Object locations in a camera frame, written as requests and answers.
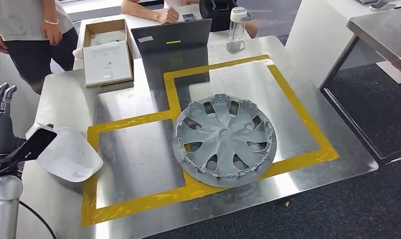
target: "water bottle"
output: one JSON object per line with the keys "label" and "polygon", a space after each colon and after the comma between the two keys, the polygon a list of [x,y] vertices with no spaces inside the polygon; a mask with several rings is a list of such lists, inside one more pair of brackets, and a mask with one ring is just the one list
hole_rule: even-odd
{"label": "water bottle", "polygon": [[235,7],[231,10],[230,15],[230,34],[229,42],[243,40],[244,28],[246,22],[252,19],[252,14],[244,7]]}

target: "yellow tape square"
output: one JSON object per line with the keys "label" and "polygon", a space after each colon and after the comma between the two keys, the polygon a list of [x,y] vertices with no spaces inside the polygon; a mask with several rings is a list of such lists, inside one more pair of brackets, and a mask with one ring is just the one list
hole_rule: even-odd
{"label": "yellow tape square", "polygon": [[[206,73],[214,69],[235,66],[252,61],[262,61],[266,59],[270,59],[270,57],[268,55],[261,55],[235,61],[164,73],[165,89],[170,107],[168,111],[93,125],[88,128],[88,142],[98,152],[100,133],[161,120],[172,119],[174,123],[174,121],[181,113],[180,103],[175,85],[175,80],[179,77]],[[339,156],[337,152],[332,147],[325,135],[320,131],[318,125],[314,122],[313,118],[304,108],[301,101],[297,98],[296,94],[291,89],[287,81],[284,79],[278,68],[275,65],[268,65],[268,69],[270,73],[274,76],[278,85],[281,87],[287,99],[292,104],[300,119],[302,119],[302,121],[304,122],[306,128],[308,129],[309,133],[312,135],[320,149],[315,152],[298,155],[289,159],[285,159],[283,161],[273,163],[272,167],[270,167],[270,169],[264,175],[262,175],[260,179],[272,177],[278,174],[290,172],[296,169],[312,166],[324,161],[338,158]],[[98,209],[96,207],[98,174],[94,174],[90,179],[84,182],[83,186],[82,227],[140,213],[157,207],[204,197],[206,195],[227,190],[226,188],[216,188],[200,183],[196,179],[192,178],[185,171],[183,172],[186,183],[186,185],[183,187],[131,199],[128,201],[123,201]]]}

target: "black bag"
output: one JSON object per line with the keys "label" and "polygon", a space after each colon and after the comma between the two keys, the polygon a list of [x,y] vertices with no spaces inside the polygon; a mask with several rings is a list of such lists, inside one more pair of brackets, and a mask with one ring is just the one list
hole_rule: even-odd
{"label": "black bag", "polygon": [[231,10],[237,7],[237,0],[214,0],[216,4],[228,3],[227,10],[214,10],[212,0],[200,0],[199,10],[203,19],[212,18],[211,32],[230,29]]}

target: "stainless steel table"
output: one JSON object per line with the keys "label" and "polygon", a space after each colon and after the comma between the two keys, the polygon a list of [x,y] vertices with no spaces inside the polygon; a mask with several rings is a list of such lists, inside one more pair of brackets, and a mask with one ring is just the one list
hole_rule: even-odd
{"label": "stainless steel table", "polygon": [[[177,101],[184,109],[189,102],[224,93],[255,102],[276,131],[277,154],[267,172],[275,176],[159,207],[162,200],[195,197],[179,195],[175,189],[189,183],[171,149],[173,125],[168,114],[175,106],[168,104],[173,94],[167,95],[165,91],[163,73],[178,71],[177,74],[187,75],[205,69],[200,66],[219,63],[224,64],[176,79]],[[179,71],[193,67],[200,68]],[[96,89],[83,87],[82,70],[46,79],[36,121],[53,123],[55,128],[73,127],[82,134],[94,124],[111,127],[100,132],[97,140],[104,166],[97,175],[96,188],[83,193],[95,194],[96,201],[82,199],[81,184],[64,182],[34,162],[25,165],[21,200],[38,211],[59,238],[143,238],[378,168],[320,91],[297,71],[276,37],[247,40],[236,49],[223,44],[144,57],[135,60],[134,69],[134,84]],[[123,127],[123,122],[131,125],[138,118],[123,119],[156,112],[164,112],[160,115],[166,120],[151,122],[150,117],[145,117],[149,123]],[[122,121],[103,124],[115,120]],[[117,125],[121,129],[112,130]],[[331,153],[332,149],[338,158]],[[159,192],[164,193],[154,198],[148,196]],[[91,219],[84,219],[83,224],[101,223],[81,228],[82,201],[90,203],[85,204],[83,211],[86,207],[96,207],[99,212],[89,215]],[[38,223],[21,211],[18,238],[47,235]]]}
{"label": "stainless steel table", "polygon": [[347,27],[401,70],[401,9],[354,17]]}
{"label": "stainless steel table", "polygon": [[388,60],[399,70],[401,70],[401,8],[383,11],[376,14],[353,17],[347,23],[347,27],[355,34],[350,45],[343,52],[329,76],[322,85],[322,92],[328,100],[337,107],[346,117],[349,123],[356,129],[358,134],[367,143],[375,157],[379,158],[380,163],[388,163],[401,158],[401,150],[391,155],[382,155],[373,145],[372,141],[366,136],[354,119],[346,112],[343,106],[338,102],[337,98],[328,88],[331,80],[340,69],[347,69],[344,65],[348,61],[350,53],[359,45],[372,48],[380,55],[379,60],[371,61],[377,63]]}

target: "open box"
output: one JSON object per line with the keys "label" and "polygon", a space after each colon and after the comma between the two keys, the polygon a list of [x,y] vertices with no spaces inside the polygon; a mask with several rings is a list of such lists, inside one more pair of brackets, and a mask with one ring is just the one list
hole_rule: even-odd
{"label": "open box", "polygon": [[83,40],[85,86],[132,81],[131,46],[125,19],[87,24]]}

